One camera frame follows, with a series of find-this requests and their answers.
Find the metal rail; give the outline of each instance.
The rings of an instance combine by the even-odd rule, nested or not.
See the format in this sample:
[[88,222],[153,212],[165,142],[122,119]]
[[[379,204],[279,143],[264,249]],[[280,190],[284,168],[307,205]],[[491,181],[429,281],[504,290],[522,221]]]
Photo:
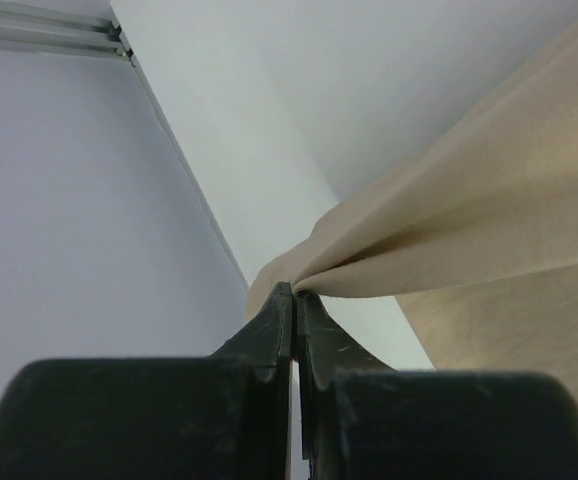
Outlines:
[[128,60],[111,20],[0,1],[0,48]]

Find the curtain fold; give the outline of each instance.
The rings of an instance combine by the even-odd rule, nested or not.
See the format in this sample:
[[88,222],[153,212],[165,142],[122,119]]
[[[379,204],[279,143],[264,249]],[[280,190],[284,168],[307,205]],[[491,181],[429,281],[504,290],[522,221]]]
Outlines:
[[578,21],[263,268],[248,318],[278,281],[399,295],[437,367],[548,371],[578,399]]

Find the clamp jaw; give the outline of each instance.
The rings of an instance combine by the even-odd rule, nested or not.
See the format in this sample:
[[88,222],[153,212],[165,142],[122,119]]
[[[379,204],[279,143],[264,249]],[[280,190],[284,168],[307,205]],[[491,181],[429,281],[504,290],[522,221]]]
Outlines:
[[0,479],[288,478],[292,361],[313,480],[578,480],[557,381],[397,372],[288,284],[209,357],[25,367],[0,402]]

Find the beige curtain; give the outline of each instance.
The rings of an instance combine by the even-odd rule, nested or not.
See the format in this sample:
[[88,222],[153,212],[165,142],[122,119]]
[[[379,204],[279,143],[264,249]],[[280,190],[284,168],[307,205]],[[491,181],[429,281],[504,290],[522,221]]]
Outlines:
[[546,371],[578,400],[578,21],[266,266],[247,316],[286,280],[398,295],[436,367]]

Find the white wall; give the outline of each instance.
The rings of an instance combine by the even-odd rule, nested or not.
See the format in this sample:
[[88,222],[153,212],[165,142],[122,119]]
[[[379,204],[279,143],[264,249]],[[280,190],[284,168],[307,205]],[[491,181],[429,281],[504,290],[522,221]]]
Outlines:
[[221,5],[339,198],[424,150],[578,17],[578,0],[203,3]]
[[[248,282],[578,16],[578,0],[112,7]],[[392,299],[325,303],[386,362],[430,366]]]
[[129,63],[0,51],[0,394],[38,358],[207,354],[244,294]]

